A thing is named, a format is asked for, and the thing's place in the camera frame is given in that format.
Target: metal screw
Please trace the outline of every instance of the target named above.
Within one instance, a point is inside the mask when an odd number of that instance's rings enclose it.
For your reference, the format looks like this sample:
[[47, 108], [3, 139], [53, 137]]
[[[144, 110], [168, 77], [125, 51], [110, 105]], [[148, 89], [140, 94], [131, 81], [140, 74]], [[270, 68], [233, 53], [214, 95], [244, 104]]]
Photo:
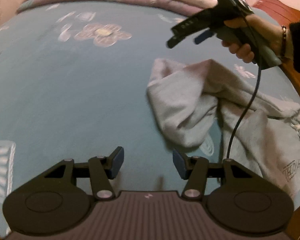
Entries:
[[188, 189], [185, 191], [185, 195], [190, 198], [195, 198], [200, 196], [200, 191], [196, 189]]
[[98, 198], [110, 198], [112, 197], [112, 192], [110, 190], [100, 190], [97, 192]]

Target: gray garment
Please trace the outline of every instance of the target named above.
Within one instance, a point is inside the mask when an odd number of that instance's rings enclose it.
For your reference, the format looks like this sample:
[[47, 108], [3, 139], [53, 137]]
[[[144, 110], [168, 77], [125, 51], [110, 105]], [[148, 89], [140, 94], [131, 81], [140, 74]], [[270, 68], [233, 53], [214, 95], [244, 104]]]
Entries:
[[[200, 145], [221, 114], [224, 158], [253, 90], [214, 60], [186, 66], [157, 59], [148, 85], [162, 133], [184, 147]], [[237, 130], [230, 157], [293, 198], [300, 190], [300, 105], [258, 93]]]

